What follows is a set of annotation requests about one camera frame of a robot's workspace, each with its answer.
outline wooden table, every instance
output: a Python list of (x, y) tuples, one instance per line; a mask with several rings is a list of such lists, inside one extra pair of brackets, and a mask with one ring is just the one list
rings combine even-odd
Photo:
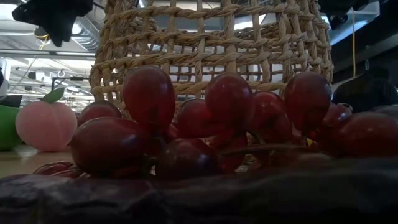
[(15, 174), (31, 174), (41, 165), (55, 161), (73, 162), (69, 152), (38, 153), (29, 146), (0, 152), (0, 178)]

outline grape bunch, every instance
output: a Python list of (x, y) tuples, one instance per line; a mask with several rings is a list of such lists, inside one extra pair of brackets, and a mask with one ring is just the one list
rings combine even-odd
[(140, 67), (123, 83), (132, 120), (107, 101), (88, 105), (70, 143), (76, 165), (47, 164), (35, 173), (176, 181), (235, 175), (248, 154), (254, 162), (247, 172), (398, 155), (397, 120), (352, 114), (331, 96), (328, 82), (313, 72), (291, 78), (284, 98), (253, 93), (240, 75), (226, 73), (209, 82), (204, 99), (187, 100), (175, 113), (170, 77), (157, 67)]

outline woven basket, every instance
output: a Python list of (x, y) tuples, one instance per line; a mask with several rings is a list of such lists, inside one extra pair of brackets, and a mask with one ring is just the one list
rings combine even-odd
[[(223, 72), (242, 75), (253, 90), (281, 90), (295, 74), (312, 70), (331, 81), (328, 24), (322, 19), (316, 0), (268, 1), (259, 6), (232, 4), (222, 7), (197, 1), (197, 10), (170, 6), (132, 7), (126, 0), (108, 0), (101, 47), (91, 70), (91, 92), (95, 100), (109, 100), (129, 117), (121, 94), (128, 71), (142, 65), (156, 65), (168, 73), (177, 94), (177, 108), (190, 97), (203, 97), (208, 81)], [(260, 25), (259, 16), (275, 14), (275, 22)], [(252, 27), (235, 30), (235, 16), (252, 17)], [(169, 26), (159, 28), (154, 18), (169, 16)], [(175, 20), (197, 21), (197, 32), (175, 29)], [(222, 31), (204, 31), (205, 21), (221, 18)]]

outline pink peach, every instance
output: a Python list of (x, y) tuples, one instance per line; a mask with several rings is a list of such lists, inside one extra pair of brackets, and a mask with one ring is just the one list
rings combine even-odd
[(18, 135), (40, 152), (65, 150), (76, 128), (75, 113), (63, 103), (29, 103), (16, 118)]

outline green leaf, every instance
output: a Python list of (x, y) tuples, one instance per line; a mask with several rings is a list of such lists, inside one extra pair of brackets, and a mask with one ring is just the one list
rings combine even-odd
[(65, 88), (57, 88), (56, 90), (47, 93), (41, 100), (47, 103), (55, 103), (62, 98), (64, 92)]

